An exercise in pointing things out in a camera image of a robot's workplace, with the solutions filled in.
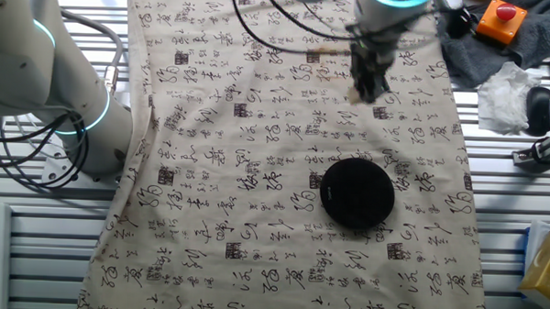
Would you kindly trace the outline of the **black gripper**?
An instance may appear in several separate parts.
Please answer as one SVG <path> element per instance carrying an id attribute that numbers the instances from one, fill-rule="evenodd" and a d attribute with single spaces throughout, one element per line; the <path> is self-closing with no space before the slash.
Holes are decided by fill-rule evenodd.
<path id="1" fill-rule="evenodd" d="M 360 103 L 374 103 L 390 90 L 385 74 L 395 60 L 395 42 L 352 40 L 349 47 L 352 58 L 350 72 L 354 77 L 357 99 Z M 370 77 L 374 78 L 373 90 Z"/>

